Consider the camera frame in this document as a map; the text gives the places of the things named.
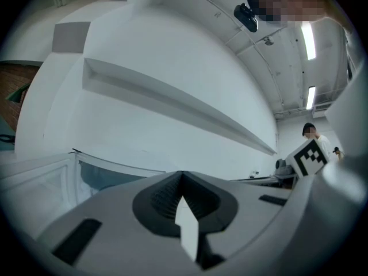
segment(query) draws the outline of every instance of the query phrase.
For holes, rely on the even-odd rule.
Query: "black slot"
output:
[[[52,254],[72,266],[101,225],[101,222],[94,219],[84,220],[64,239]]]
[[[270,195],[262,195],[259,200],[267,201],[274,205],[284,206],[288,200]]]
[[[223,262],[225,259],[210,249],[206,235],[225,230],[236,216],[237,200],[227,191],[190,172],[178,171],[139,192],[133,200],[133,213],[152,233],[180,237],[180,227],[175,224],[175,216],[181,197],[185,198],[198,220],[195,261],[203,270]]]

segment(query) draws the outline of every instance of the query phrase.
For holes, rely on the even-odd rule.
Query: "ceiling light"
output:
[[[315,40],[313,38],[311,24],[309,22],[303,23],[301,30],[303,31],[305,47],[306,47],[306,54],[308,56],[308,60],[316,58]]]
[[[315,96],[316,96],[316,87],[315,86],[309,87],[308,101],[306,103],[307,110],[312,109],[313,103],[315,102]]]

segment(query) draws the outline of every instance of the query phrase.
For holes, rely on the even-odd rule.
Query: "camera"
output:
[[[255,18],[255,14],[245,3],[235,7],[234,16],[252,33],[258,30],[258,21]]]

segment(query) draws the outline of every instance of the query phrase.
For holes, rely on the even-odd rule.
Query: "person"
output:
[[[247,0],[261,20],[270,23],[286,21],[313,22],[330,18],[341,25],[346,34],[348,61],[354,74],[365,58],[358,33],[335,0]]]
[[[325,153],[325,157],[328,159],[327,161],[331,159],[331,143],[328,141],[326,136],[317,132],[316,127],[313,124],[309,122],[306,123],[303,127],[302,135],[307,139],[317,139],[320,147]]]
[[[344,153],[339,149],[339,147],[335,147],[335,149],[332,151],[334,154],[336,154],[339,158],[339,161],[343,159]]]

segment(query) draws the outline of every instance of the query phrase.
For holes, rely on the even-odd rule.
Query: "ceiling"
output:
[[[72,1],[33,0],[26,12]],[[329,19],[314,22],[317,56],[308,60],[299,26],[277,28],[259,21],[258,31],[251,33],[233,16],[235,6],[243,2],[246,0],[163,0],[162,3],[204,26],[237,55],[263,91],[277,120],[310,113],[305,110],[310,86],[317,88],[316,107],[328,107],[347,84],[343,29]],[[271,46],[263,41],[269,35],[274,40]]]

